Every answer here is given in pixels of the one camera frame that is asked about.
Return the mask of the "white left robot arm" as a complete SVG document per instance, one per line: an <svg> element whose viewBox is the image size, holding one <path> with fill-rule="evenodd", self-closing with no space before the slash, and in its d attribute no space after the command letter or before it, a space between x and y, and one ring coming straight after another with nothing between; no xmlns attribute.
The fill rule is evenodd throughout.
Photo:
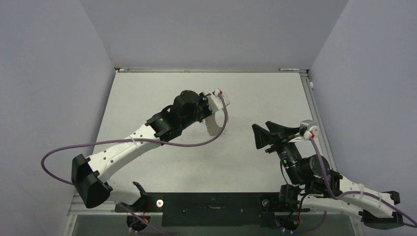
<svg viewBox="0 0 417 236"><path fill-rule="evenodd" d="M85 207L113 201L123 202L133 211L143 210L147 204L144 189L137 182L119 184L111 179L112 175L142 154L179 137L190 125L213 118L229 104L228 97L219 89L208 94L184 90L171 105L154 114L130 136L102 152L74 157L71 182Z"/></svg>

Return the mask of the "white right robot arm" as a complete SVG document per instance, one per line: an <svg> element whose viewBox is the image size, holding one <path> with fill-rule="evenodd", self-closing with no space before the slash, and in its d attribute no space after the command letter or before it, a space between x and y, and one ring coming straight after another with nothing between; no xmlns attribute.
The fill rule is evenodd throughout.
<svg viewBox="0 0 417 236"><path fill-rule="evenodd" d="M304 120L299 127L286 127L267 121L266 126L252 125L255 146L276 153L289 178L278 196L283 210L341 213L379 230L405 225L395 207L400 203L398 192L371 190L332 169L314 142L320 130L316 122Z"/></svg>

